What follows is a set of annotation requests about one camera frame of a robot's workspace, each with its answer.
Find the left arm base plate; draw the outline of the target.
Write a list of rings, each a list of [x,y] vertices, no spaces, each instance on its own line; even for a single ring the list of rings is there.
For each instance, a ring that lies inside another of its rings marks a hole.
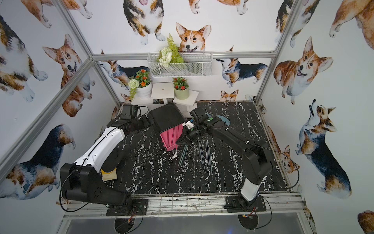
[[[142,216],[147,213],[148,204],[148,199],[134,199],[123,206],[108,206],[106,216]]]

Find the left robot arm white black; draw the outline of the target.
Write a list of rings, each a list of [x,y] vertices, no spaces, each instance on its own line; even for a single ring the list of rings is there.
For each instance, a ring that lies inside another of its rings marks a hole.
[[[131,195],[108,187],[100,172],[103,165],[117,167],[116,161],[122,160],[117,146],[129,133],[150,125],[146,115],[131,120],[114,119],[108,123],[102,135],[83,156],[74,163],[64,164],[60,169],[62,183],[59,198],[131,208]]]

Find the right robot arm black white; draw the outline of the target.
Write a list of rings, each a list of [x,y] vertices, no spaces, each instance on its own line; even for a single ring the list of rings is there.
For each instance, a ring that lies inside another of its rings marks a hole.
[[[242,157],[245,181],[240,190],[240,201],[255,200],[261,184],[276,167],[274,154],[267,147],[267,143],[240,134],[227,125],[222,118],[211,116],[202,108],[196,108],[190,114],[192,119],[183,124],[183,133],[177,140],[177,145],[197,144],[198,138],[204,134],[209,134],[226,143]]]

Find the black drawer cabinet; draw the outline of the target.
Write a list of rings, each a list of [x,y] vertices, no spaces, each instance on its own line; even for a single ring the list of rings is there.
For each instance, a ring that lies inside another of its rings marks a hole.
[[[159,134],[184,123],[186,120],[174,103],[151,110],[147,117]]]

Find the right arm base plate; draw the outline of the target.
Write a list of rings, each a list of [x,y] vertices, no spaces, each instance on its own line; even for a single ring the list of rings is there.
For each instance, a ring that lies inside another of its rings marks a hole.
[[[262,196],[256,196],[252,201],[247,201],[243,197],[226,197],[224,209],[226,209],[228,213],[265,212],[266,203]]]

